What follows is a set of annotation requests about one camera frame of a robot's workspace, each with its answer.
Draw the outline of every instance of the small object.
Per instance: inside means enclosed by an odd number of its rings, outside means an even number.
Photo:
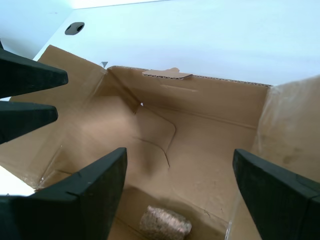
[[[183,240],[191,228],[184,216],[153,206],[148,206],[140,221],[142,234],[151,240]]]

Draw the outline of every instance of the beige textured object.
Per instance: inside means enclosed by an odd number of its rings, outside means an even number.
[[[140,221],[142,234],[152,240],[183,240],[191,228],[184,216],[153,206],[148,206]]]

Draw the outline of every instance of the hole in wall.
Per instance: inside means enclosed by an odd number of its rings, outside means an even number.
[[[76,35],[78,34],[85,26],[84,22],[74,22],[68,26],[64,32],[65,35]]]

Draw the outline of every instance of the oval hole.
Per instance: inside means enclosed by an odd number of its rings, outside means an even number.
[[[74,22],[67,27],[64,34],[65,35],[76,35],[78,34],[85,26],[84,22]]]

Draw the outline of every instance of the white wall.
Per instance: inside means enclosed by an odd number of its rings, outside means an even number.
[[[33,59],[71,12],[66,0],[1,0],[4,49]]]
[[[169,0],[66,0],[69,2],[73,9],[87,9],[97,8],[104,6],[114,6],[123,4],[138,4],[157,1],[169,1]]]
[[[277,85],[320,73],[319,0],[169,0],[74,10],[50,44],[94,63]],[[85,22],[74,36],[72,22]]]

